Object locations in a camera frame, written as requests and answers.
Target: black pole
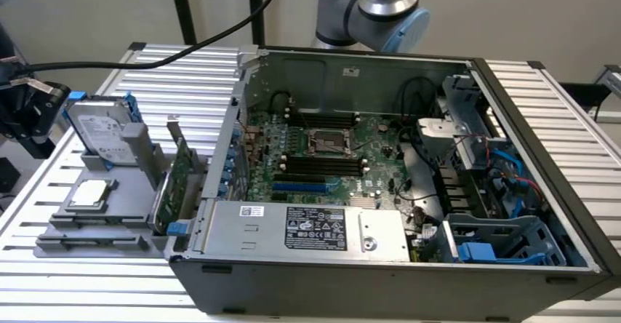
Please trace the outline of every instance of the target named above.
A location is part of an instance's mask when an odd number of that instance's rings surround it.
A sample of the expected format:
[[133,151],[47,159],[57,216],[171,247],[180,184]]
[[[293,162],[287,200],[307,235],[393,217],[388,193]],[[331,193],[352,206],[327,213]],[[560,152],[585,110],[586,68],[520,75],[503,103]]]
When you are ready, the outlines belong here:
[[[251,12],[256,11],[263,3],[263,0],[251,1]],[[265,25],[263,23],[263,12],[259,14],[256,19],[252,21],[252,43],[257,45],[265,45]]]
[[175,0],[177,8],[179,25],[181,34],[184,35],[184,43],[188,45],[196,44],[195,23],[192,22],[192,10],[188,0]]

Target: green circuit board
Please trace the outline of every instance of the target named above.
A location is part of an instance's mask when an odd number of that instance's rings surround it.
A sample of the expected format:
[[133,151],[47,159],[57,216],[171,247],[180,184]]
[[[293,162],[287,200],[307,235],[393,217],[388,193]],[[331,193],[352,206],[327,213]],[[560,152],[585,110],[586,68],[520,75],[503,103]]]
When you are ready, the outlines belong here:
[[393,119],[381,116],[361,115],[360,122],[347,129],[349,136],[351,159],[367,159],[369,171],[364,176],[327,176],[329,193],[287,192],[287,201],[272,200],[272,185],[275,175],[281,173],[279,161],[283,152],[292,156],[343,157],[339,150],[323,149],[321,152],[309,153],[311,130],[323,133],[343,132],[343,129],[303,128],[289,126],[283,119],[265,112],[249,114],[248,127],[252,131],[261,128],[261,135],[255,135],[251,155],[251,180],[248,184],[247,200],[251,202],[291,202],[300,204],[332,204],[395,208],[405,210],[405,201],[395,205],[395,195],[389,192],[389,181],[395,187],[408,178],[403,157],[399,158],[399,128],[391,127]]

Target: motherboard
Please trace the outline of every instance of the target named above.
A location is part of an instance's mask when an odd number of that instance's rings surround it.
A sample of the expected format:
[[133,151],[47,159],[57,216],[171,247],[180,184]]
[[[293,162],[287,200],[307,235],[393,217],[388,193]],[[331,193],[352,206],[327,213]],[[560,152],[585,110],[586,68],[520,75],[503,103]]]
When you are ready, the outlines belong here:
[[[409,179],[393,117],[249,114],[247,200],[405,211],[395,195]],[[401,195],[408,198],[408,191]]]

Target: gray wall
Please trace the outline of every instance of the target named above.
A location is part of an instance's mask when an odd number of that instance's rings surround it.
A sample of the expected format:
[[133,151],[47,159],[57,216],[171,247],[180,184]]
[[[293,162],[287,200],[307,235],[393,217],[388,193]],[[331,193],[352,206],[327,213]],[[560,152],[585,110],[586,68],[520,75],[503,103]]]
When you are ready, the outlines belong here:
[[[588,81],[621,62],[616,34],[621,0],[423,0],[429,31],[415,52],[541,60],[557,78]],[[199,38],[248,14],[248,0],[191,0]],[[275,0],[267,11],[269,44],[308,46],[316,0]],[[173,0],[12,0],[0,21],[31,62],[119,60],[132,41],[181,43]],[[251,42],[249,28],[219,45]],[[105,71],[43,74],[95,91]]]

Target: warning label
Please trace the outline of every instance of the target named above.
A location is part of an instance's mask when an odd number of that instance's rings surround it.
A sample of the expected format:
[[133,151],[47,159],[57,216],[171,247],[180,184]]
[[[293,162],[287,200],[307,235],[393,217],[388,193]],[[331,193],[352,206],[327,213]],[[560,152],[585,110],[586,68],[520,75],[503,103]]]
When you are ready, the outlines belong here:
[[348,250],[344,209],[288,207],[285,226],[287,248]]

